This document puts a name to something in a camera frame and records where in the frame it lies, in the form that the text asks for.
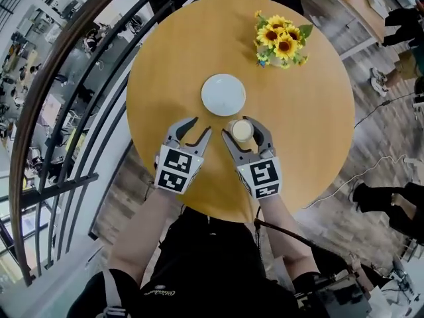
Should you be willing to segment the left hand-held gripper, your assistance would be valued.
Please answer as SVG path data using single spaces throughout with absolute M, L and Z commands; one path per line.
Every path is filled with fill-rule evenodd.
M 184 194 L 204 162 L 204 152 L 212 135 L 207 127 L 194 144 L 181 145 L 180 140 L 197 122 L 198 117 L 184 118 L 172 124 L 155 157 L 156 176 L 154 186 Z

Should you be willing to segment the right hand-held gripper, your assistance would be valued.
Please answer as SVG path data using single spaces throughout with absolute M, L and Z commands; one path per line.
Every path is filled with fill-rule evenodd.
M 258 152 L 242 149 L 230 132 L 221 130 L 221 136 L 233 158 L 239 180 L 253 199 L 276 195 L 282 188 L 280 160 L 275 155 L 271 132 L 252 117 L 243 116 L 253 126 L 253 139 Z

